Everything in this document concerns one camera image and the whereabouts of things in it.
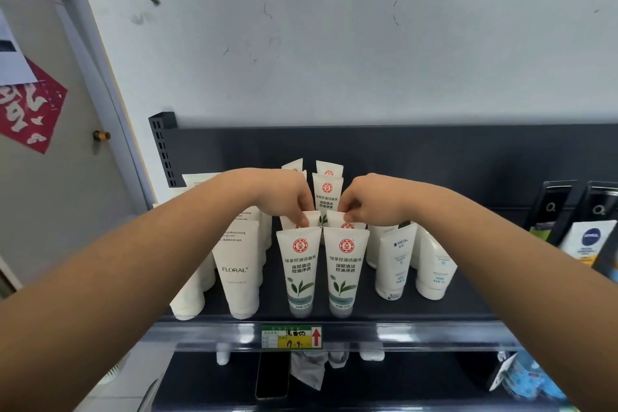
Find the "price label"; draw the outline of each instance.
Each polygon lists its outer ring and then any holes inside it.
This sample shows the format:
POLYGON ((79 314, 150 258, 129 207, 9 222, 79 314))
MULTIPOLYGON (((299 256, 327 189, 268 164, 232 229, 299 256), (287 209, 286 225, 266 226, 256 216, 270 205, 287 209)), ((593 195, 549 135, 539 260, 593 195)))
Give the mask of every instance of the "price label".
POLYGON ((311 325, 264 325, 262 348, 303 349, 322 348, 322 327, 311 325))

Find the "green tea leaf graphic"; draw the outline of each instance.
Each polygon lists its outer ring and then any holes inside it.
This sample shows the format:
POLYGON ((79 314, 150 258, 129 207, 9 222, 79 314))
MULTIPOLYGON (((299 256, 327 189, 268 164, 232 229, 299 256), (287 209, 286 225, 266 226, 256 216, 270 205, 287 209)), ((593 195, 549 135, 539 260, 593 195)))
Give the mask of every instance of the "green tea leaf graphic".
POLYGON ((310 286, 313 286, 313 282, 309 282, 306 285, 303 285, 303 288, 301 288, 298 292, 300 293, 301 291, 306 290, 310 286))

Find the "store shelf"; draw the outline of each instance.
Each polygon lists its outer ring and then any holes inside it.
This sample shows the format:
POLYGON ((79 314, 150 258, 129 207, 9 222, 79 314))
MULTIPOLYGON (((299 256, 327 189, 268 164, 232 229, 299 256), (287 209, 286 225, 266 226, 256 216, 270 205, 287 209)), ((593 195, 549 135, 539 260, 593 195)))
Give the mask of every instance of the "store shelf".
MULTIPOLYGON (((500 212, 518 223, 524 211, 500 212)), ((279 226, 274 219, 274 230, 279 226)), ((175 342, 187 351, 247 351, 261 349, 263 323, 320 325, 324 348, 357 350, 359 342, 373 342, 384 350, 518 350, 513 334, 491 312, 466 277, 458 271, 442 300, 423 298, 415 289, 416 271, 410 269, 402 298, 382 299, 374 289, 375 270, 366 263, 360 274, 352 316, 340 320, 332 316, 328 302, 326 254, 321 248, 311 316, 298 320, 291 316, 286 298, 281 255, 273 237, 263 269, 259 310, 251 319, 236 321, 229 314, 220 281, 205 292, 206 305, 196 318, 177 321, 170 311, 144 336, 144 342, 175 342)))
POLYGON ((453 353, 388 352, 382 362, 351 353, 342 369, 326 366, 321 391, 290 376, 286 398, 260 401, 255 398, 258 362, 258 353, 233 353, 225 366, 216 364, 213 353, 175 353, 152 410, 559 410, 548 401, 515 401, 501 386, 493 392, 477 387, 453 353))

